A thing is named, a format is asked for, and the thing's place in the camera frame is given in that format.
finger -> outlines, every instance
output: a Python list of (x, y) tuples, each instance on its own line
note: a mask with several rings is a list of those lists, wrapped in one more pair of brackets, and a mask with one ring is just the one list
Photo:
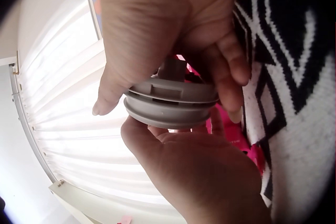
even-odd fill
[(224, 136), (224, 125), (220, 112), (216, 107), (210, 110), (211, 134)]
[(228, 63), (217, 45), (208, 47), (201, 57), (215, 83), (223, 108), (228, 112), (239, 111), (243, 105), (241, 86), (232, 78)]
[(247, 85), (251, 69), (234, 29), (220, 39), (217, 46), (228, 62), (233, 79), (242, 86)]
[(110, 113), (118, 104), (121, 95), (131, 86), (129, 83), (121, 85), (115, 80), (113, 71), (106, 66), (99, 84), (98, 99), (92, 108), (94, 116)]
[(162, 134), (169, 133), (168, 129), (166, 128), (157, 128), (154, 126), (148, 126), (149, 131), (159, 139)]
[(121, 137), (144, 168), (151, 167), (159, 160), (162, 144), (148, 130), (146, 124), (128, 116), (121, 126)]
[(177, 132), (178, 133), (181, 133), (181, 132), (190, 132), (190, 129), (189, 128), (181, 128), (181, 129), (178, 129)]
[(207, 129), (207, 125), (204, 122), (203, 124), (196, 126), (194, 128), (192, 128), (192, 132), (202, 132), (202, 133), (207, 133), (208, 129)]

fingernail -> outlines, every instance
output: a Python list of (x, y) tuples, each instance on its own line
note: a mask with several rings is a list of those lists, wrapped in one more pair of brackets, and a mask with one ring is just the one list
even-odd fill
[(98, 104), (97, 104), (97, 102), (94, 104), (94, 106), (93, 106), (93, 108), (92, 108), (92, 114), (93, 114), (94, 116), (99, 115), (99, 109), (98, 109)]
[(241, 107), (238, 111), (235, 112), (228, 112), (228, 116), (233, 123), (239, 123), (243, 116), (243, 108)]

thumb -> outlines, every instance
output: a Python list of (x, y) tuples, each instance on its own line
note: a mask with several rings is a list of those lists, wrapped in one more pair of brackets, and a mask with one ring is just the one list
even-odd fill
[(148, 126), (128, 116), (121, 127), (121, 137), (147, 171), (157, 164), (163, 144), (148, 130)]

pink tag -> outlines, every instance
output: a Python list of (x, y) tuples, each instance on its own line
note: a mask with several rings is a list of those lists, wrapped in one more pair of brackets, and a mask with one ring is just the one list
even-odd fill
[(131, 216), (124, 215), (123, 217), (121, 217), (120, 224), (130, 224), (131, 221), (132, 221), (132, 217)]

white wall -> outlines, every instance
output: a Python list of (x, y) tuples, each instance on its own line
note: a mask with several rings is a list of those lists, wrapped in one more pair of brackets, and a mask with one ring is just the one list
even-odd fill
[(19, 15), (20, 1), (12, 7), (0, 24), (0, 66), (16, 62)]
[(0, 66), (0, 195), (13, 224), (79, 223), (59, 203), (18, 119), (8, 66)]

